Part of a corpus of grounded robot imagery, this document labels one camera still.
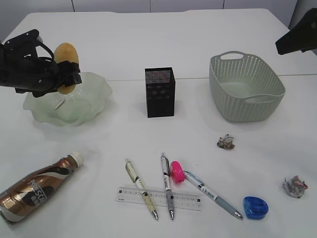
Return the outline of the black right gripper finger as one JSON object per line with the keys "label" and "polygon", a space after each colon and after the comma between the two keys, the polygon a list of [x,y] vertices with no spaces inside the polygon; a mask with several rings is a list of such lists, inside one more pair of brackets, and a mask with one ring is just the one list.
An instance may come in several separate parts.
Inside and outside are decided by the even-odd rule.
{"label": "black right gripper finger", "polygon": [[317,49],[317,9],[308,10],[298,24],[275,42],[279,55]]}

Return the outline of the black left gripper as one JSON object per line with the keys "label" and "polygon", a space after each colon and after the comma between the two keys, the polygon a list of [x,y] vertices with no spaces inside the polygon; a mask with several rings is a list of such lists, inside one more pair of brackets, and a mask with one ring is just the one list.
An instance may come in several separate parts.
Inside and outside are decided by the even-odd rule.
{"label": "black left gripper", "polygon": [[71,93],[82,83],[79,73],[78,63],[54,61],[37,29],[0,44],[0,85],[14,88],[18,94]]}

